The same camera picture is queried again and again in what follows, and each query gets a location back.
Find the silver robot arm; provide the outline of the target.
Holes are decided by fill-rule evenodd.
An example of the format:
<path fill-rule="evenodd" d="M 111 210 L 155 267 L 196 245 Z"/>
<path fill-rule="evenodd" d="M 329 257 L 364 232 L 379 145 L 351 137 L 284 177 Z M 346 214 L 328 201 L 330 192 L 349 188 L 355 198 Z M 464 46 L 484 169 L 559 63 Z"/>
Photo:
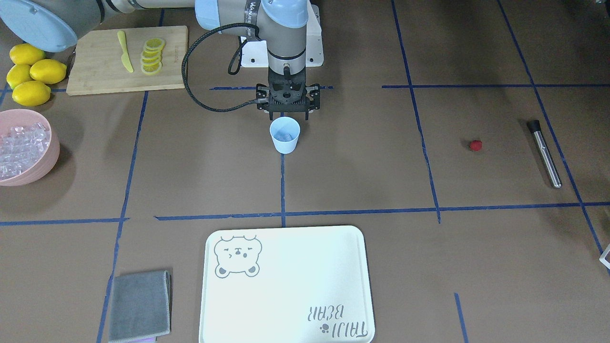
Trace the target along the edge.
<path fill-rule="evenodd" d="M 268 113 L 302 112 L 309 119 L 320 109 L 320 85 L 307 84 L 307 0 L 3 0 L 1 20 L 26 43 L 46 52 L 61 52 L 109 18 L 135 11 L 187 11 L 203 34 L 187 48 L 181 63 L 182 81 L 190 98 L 218 113 L 255 106 Z M 237 106 L 207 106 L 192 93 L 187 70 L 192 52 L 217 33 L 266 45 L 266 84 L 256 96 Z"/>

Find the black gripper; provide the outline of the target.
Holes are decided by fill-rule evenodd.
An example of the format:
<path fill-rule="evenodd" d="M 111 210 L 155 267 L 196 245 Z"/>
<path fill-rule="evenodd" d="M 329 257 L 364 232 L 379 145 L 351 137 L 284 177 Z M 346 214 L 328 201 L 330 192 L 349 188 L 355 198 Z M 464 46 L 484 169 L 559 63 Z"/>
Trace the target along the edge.
<path fill-rule="evenodd" d="M 320 85 L 306 84 L 306 68 L 296 74 L 290 74 L 289 69 L 282 73 L 271 68 L 267 71 L 269 84 L 256 86 L 256 106 L 269 113 L 270 120 L 276 112 L 303 112 L 308 120 L 310 112 L 320 109 Z"/>

